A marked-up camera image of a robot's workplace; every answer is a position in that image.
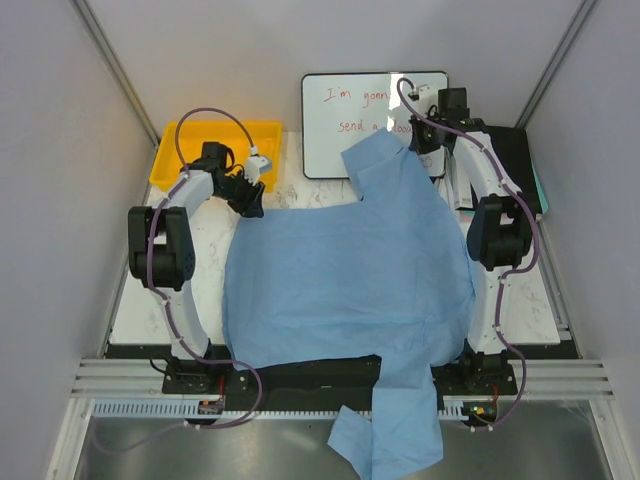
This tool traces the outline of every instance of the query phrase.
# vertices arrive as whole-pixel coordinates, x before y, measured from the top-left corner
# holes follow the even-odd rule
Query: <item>whiteboard frame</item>
[[[402,75],[412,74],[425,74],[425,73],[440,73],[447,79],[447,88],[450,87],[449,74],[444,70],[394,70],[394,71],[382,71],[382,72],[326,72],[326,73],[307,73],[300,79],[300,124],[302,129],[302,174],[309,180],[347,180],[345,177],[310,177],[307,175],[306,163],[304,157],[304,79],[307,77],[338,77],[338,76],[357,76],[357,75],[391,75],[392,73],[400,73]]]

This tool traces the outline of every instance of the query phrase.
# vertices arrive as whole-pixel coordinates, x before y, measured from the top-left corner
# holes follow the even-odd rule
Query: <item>shirt sleeve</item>
[[[342,152],[344,166],[358,194],[358,198],[362,200],[364,196],[365,185],[363,184],[361,173],[394,157],[402,148],[403,145],[400,140],[386,129],[383,129],[378,130],[373,135]]]

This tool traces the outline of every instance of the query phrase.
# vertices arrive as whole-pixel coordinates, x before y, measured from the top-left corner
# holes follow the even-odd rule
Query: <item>yellow tray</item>
[[[278,180],[278,157],[282,140],[282,124],[279,122],[243,122],[261,155],[268,157],[273,167],[260,176],[265,190],[272,192]],[[176,153],[174,136],[177,122],[167,125],[158,148],[158,154],[151,169],[149,182],[167,191],[178,179],[180,160]],[[249,142],[240,127],[234,122],[199,121],[185,122],[180,129],[180,148],[187,163],[200,158],[203,142],[225,144],[236,157],[237,163],[244,163],[249,156]]]

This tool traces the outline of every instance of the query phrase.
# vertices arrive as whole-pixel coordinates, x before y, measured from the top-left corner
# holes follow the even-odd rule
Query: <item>marble tabletop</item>
[[[153,187],[148,203],[162,192]],[[357,201],[349,180],[309,180],[302,173],[300,133],[283,136],[278,184],[275,192],[265,194],[265,208],[321,208]],[[463,231],[471,217],[457,214]],[[224,201],[212,198],[191,218],[196,251],[193,295],[204,330],[214,344],[224,343],[222,336],[222,286],[227,251],[238,215]],[[517,344],[559,343],[558,330],[538,266],[531,272],[513,277],[512,293],[504,311],[506,338]],[[139,280],[128,273],[116,313],[110,343],[169,344],[162,311]]]

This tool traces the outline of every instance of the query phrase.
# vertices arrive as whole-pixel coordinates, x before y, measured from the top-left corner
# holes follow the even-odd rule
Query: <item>gray floor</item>
[[[175,420],[94,419],[103,444],[129,445]],[[611,479],[585,404],[523,404],[493,433],[443,423],[445,458],[410,480]],[[98,480],[357,479],[326,441],[329,421],[258,420],[224,431],[178,429],[129,453],[88,445],[81,463]]]

